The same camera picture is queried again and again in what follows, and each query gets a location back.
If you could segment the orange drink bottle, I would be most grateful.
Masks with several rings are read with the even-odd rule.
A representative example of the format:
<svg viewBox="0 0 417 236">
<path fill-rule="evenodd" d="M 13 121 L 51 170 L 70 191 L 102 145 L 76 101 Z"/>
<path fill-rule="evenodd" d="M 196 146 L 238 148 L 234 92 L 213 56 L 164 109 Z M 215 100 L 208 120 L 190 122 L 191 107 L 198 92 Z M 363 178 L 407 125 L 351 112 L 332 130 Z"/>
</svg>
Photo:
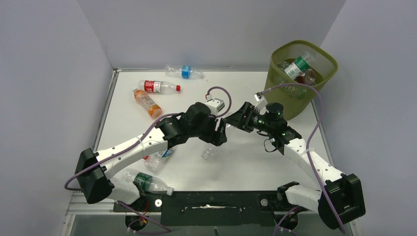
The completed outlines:
<svg viewBox="0 0 417 236">
<path fill-rule="evenodd" d="M 135 88 L 133 94 L 136 102 L 147 111 L 151 118 L 156 119 L 162 114 L 160 106 L 145 91 Z"/>
</svg>

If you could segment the amber tea bottle red label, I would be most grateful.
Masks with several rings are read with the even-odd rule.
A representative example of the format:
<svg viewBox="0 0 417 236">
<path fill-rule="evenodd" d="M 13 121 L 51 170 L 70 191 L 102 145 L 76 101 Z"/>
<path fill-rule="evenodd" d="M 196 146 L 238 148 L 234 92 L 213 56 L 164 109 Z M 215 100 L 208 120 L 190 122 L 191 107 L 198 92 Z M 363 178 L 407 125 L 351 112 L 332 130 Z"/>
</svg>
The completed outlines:
<svg viewBox="0 0 417 236">
<path fill-rule="evenodd" d="M 296 77 L 295 81 L 301 84 L 313 86 L 316 84 L 316 73 L 313 69 L 307 69 L 304 73 Z"/>
</svg>

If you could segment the green tea bottle white cap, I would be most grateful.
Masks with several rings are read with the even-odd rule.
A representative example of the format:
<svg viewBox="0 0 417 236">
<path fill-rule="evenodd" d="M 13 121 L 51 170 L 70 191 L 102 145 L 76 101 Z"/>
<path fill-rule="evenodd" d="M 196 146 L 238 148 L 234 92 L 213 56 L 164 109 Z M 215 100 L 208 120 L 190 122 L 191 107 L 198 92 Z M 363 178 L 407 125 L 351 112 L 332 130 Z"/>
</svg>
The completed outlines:
<svg viewBox="0 0 417 236">
<path fill-rule="evenodd" d="M 281 90 L 285 95 L 289 96 L 290 98 L 295 98 L 298 100 L 305 99 L 308 95 L 309 89 L 304 86 L 294 86 L 294 85 L 288 85 L 291 83 L 296 83 L 296 81 L 280 81 L 278 82 L 279 85 L 284 85 L 279 87 L 278 89 Z"/>
</svg>

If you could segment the clear water bottle blue cap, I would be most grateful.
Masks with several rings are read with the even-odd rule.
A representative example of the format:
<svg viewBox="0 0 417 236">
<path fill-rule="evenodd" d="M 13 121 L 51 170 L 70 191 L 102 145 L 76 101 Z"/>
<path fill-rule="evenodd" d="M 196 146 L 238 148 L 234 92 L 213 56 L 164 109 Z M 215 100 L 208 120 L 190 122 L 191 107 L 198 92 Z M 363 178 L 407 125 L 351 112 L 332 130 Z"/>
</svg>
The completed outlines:
<svg viewBox="0 0 417 236">
<path fill-rule="evenodd" d="M 277 68 L 280 69 L 283 73 L 285 72 L 285 69 L 289 66 L 290 64 L 287 61 L 282 61 L 276 64 Z"/>
</svg>

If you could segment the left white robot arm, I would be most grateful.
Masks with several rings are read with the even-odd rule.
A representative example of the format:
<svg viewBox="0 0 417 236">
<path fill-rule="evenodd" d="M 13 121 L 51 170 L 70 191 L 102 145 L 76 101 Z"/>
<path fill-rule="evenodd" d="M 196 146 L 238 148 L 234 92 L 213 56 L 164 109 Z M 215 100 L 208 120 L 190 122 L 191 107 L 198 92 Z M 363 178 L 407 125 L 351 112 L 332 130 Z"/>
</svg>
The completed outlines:
<svg viewBox="0 0 417 236">
<path fill-rule="evenodd" d="M 218 125 L 216 118 L 224 107 L 220 99 L 197 102 L 184 113 L 162 116 L 143 134 L 124 143 L 96 152 L 90 148 L 82 151 L 75 175 L 87 203 L 112 199 L 129 205 L 138 200 L 138 187 L 115 175 L 148 155 L 184 144 L 190 138 L 216 146 L 225 143 L 225 123 Z"/>
</svg>

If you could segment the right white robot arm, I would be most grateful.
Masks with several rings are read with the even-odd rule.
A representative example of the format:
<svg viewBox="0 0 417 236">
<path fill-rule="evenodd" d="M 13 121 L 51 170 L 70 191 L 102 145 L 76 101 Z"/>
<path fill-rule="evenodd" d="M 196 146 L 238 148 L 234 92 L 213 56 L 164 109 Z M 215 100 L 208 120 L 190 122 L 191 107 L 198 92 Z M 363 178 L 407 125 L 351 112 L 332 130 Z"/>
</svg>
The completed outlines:
<svg viewBox="0 0 417 236">
<path fill-rule="evenodd" d="M 295 162 L 318 186 L 310 189 L 298 182 L 278 187 L 277 205 L 284 210 L 300 206 L 317 213 L 330 229 L 340 228 L 365 215 L 360 179 L 336 169 L 318 155 L 283 118 L 283 106 L 271 103 L 260 112 L 249 102 L 225 118 L 227 124 L 245 132 L 265 132 L 274 149 Z"/>
</svg>

